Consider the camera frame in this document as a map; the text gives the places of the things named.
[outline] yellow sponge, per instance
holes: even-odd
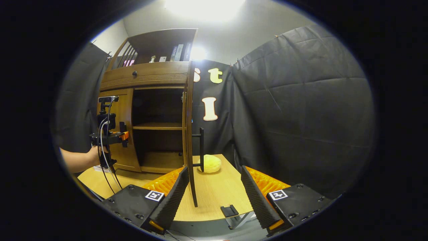
[[[220,170],[221,160],[218,157],[212,155],[204,155],[204,172],[205,173],[214,173]]]

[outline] white wall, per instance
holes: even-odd
[[[178,17],[164,6],[165,0],[156,0],[125,17],[129,36],[169,28],[199,28],[194,46],[207,51],[206,59],[226,64],[234,64],[274,35],[314,24],[290,7],[271,0],[246,0],[229,21]]]
[[[111,51],[110,55],[113,56],[126,38],[128,38],[128,33],[122,19],[102,31],[91,42],[96,40],[94,45],[106,53]]]

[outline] cabinet door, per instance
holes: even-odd
[[[123,90],[111,90],[101,92],[99,97],[105,96],[119,96],[118,102],[113,102],[110,110],[110,114],[116,114],[116,127],[110,131],[120,131],[119,122],[125,122],[127,131],[129,131],[128,147],[123,147],[122,144],[110,145],[111,158],[117,160],[114,165],[116,169],[125,169],[130,171],[140,172],[140,165],[138,163],[137,154],[135,152],[133,135],[132,135],[132,123],[131,123],[131,108],[132,108],[132,94],[133,89]],[[98,103],[98,112],[100,111],[101,104]]]
[[[195,191],[195,178],[193,174],[193,152],[192,152],[192,98],[193,98],[193,76],[195,73],[195,62],[190,62],[189,78],[183,90],[183,155],[184,164],[189,169],[189,183],[192,191],[195,207],[198,206]]]

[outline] wooden table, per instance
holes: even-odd
[[[175,215],[175,221],[224,219],[225,217],[220,210],[221,206],[228,207],[233,205],[240,215],[253,210],[242,185],[240,173],[223,155],[218,154],[214,156],[221,159],[221,168],[218,172],[202,173],[196,167],[194,168],[198,207],[196,208],[193,205],[190,186],[188,185]],[[198,160],[199,156],[193,156],[193,163],[196,163]],[[163,174],[132,172],[119,169],[116,171],[116,175],[122,187],[130,184],[142,187],[144,184]],[[112,175],[106,173],[106,176],[113,190],[115,192],[118,191],[119,188],[114,183]],[[103,198],[113,195],[102,172],[90,168],[82,173],[78,179]]]

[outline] wooden cabinet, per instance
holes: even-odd
[[[127,148],[119,144],[110,146],[112,158],[117,160],[115,167],[168,173],[189,166],[195,205],[192,167],[195,63],[169,60],[174,46],[192,43],[196,32],[197,29],[169,29],[125,39],[100,85],[100,97],[119,95],[111,113],[116,114],[116,123],[125,122],[130,134]],[[149,63],[153,55],[155,62]],[[166,62],[159,62],[161,56],[167,56]]]

